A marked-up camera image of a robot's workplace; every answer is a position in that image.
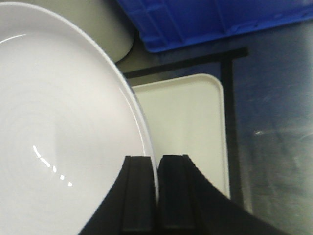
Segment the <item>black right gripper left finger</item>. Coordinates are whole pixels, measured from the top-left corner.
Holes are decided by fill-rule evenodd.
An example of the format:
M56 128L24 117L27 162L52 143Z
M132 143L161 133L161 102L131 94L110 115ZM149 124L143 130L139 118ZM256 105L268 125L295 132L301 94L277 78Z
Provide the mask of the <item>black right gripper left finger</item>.
M156 186L151 157L126 156L109 193L82 235L154 235Z

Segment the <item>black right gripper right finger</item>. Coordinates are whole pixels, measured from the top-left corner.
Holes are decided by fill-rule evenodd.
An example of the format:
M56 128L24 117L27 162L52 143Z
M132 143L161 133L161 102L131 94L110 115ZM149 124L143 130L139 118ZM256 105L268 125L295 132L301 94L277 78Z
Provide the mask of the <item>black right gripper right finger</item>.
M313 194L292 177L251 173L243 204L228 199L187 155L158 166L160 229L173 235L310 235Z

